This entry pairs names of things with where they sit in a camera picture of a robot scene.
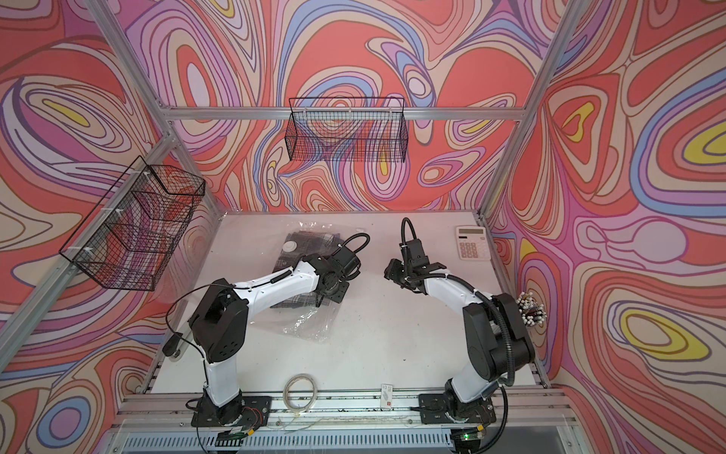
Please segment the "grey plaid shirt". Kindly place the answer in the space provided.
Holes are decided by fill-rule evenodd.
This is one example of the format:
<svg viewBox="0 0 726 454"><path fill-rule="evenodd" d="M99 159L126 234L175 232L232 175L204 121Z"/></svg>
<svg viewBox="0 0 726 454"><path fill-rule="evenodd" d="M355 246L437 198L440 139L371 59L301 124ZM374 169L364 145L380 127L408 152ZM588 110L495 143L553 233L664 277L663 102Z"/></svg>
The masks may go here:
<svg viewBox="0 0 726 454"><path fill-rule="evenodd" d="M295 231L287 235L285 241L294 240L298 243L298 250L295 253L284 253L281 249L280 255L276 260L275 266L272 269L273 272L279 272L288 267L295 268L298 261L304 255L313 255L318 253L319 255L330 255L333 253L338 244L342 243L340 234L338 233L323 233L314 231ZM316 295L314 293L306 293L296 295L289 298L273 308L276 309L293 309L293 308L315 308L316 307Z"/></svg>

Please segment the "clear plastic vacuum bag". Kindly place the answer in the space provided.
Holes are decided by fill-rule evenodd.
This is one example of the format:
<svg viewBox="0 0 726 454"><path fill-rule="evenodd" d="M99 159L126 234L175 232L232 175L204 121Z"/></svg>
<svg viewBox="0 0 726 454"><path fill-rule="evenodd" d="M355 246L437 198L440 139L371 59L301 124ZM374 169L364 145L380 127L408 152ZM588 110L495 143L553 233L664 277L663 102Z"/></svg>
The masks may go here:
<svg viewBox="0 0 726 454"><path fill-rule="evenodd" d="M270 265L270 268L264 274L275 274L272 269L280 255L285 238L292 232L299 230L331 234L338 233L341 236L342 243L350 236L362 231L360 228L345 224L292 219L283 227L277 229L277 231L268 234L270 248L265 253L267 257L265 262ZM310 308L309 306L308 308L276 309L273 306L253 316L250 325L273 334L317 342L318 344L324 344L329 341L332 327L340 310L340 304L329 300L324 300L322 304L316 304L315 308Z"/></svg>

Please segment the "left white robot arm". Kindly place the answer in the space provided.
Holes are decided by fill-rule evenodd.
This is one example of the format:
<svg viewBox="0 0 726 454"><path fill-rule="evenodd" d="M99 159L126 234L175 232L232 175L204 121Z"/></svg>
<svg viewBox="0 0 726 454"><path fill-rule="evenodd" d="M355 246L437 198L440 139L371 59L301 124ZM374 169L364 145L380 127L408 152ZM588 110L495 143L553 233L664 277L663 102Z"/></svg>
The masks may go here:
<svg viewBox="0 0 726 454"><path fill-rule="evenodd" d="M330 255L305 255L295 266L253 281L231 284L219 279L210 285L188 321L194 343L202 350L202 408L211 410L221 425L230 425L242 414L236 355L257 314L308 293L340 303L360 267L357 252L340 245Z"/></svg>

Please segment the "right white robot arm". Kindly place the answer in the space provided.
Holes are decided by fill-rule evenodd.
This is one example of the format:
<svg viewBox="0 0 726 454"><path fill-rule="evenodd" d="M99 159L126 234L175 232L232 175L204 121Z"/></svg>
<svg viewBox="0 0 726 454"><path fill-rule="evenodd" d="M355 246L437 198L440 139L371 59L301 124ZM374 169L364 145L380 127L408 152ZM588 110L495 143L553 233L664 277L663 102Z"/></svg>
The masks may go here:
<svg viewBox="0 0 726 454"><path fill-rule="evenodd" d="M400 251L402 257L389 261L384 277L443 302L462 317L468 363L448 380L448 393L468 404L502 385L512 386L516 372L535 360L517 300L508 293L481 291L441 263L430 262L421 240L402 242Z"/></svg>

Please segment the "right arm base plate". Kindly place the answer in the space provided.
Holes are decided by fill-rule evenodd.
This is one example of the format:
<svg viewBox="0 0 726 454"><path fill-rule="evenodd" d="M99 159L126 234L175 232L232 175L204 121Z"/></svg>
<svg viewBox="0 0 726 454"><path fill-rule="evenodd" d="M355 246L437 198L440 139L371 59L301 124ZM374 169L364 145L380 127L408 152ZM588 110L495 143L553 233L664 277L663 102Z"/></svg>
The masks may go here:
<svg viewBox="0 0 726 454"><path fill-rule="evenodd" d="M497 420L491 399L462 403L453 393L421 393L414 408L425 425L475 424L484 427Z"/></svg>

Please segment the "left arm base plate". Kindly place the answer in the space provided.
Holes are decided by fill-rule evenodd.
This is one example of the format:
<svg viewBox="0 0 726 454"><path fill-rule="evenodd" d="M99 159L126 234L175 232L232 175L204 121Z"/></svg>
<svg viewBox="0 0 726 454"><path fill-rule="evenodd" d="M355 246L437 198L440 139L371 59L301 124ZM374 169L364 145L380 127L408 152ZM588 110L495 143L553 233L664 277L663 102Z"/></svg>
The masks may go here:
<svg viewBox="0 0 726 454"><path fill-rule="evenodd" d="M242 427L258 429L268 424L272 398L267 395L238 395L218 407L204 393L193 407L194 428Z"/></svg>

